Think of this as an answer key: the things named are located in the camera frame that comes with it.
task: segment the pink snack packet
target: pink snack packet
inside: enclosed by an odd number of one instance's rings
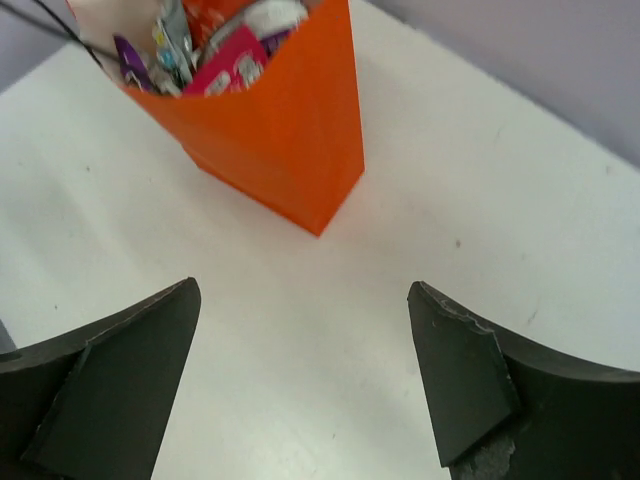
[[[268,58],[264,47],[245,25],[193,77],[185,95],[220,95],[249,88],[262,75]]]

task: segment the white table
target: white table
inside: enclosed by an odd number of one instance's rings
[[[199,171],[79,49],[0,96],[17,344],[200,283],[157,480],[448,478],[414,280],[640,370],[640,175],[370,5],[352,18],[368,171],[320,239]]]

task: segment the gray wall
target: gray wall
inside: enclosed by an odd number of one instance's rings
[[[640,165],[640,0],[370,0]]]
[[[40,8],[29,0],[9,0],[16,8],[48,20]],[[64,0],[47,0],[47,4],[70,24],[73,16]],[[0,10],[0,91],[7,88],[58,48],[61,42],[25,25]]]

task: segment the shopping bag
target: shopping bag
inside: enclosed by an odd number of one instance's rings
[[[129,3],[69,1],[83,32],[92,5]],[[138,41],[139,29],[130,30],[122,33]],[[87,38],[106,46],[102,37],[87,32]],[[324,0],[313,8],[248,90],[171,98],[123,89],[200,168],[315,235],[364,172],[348,0]]]

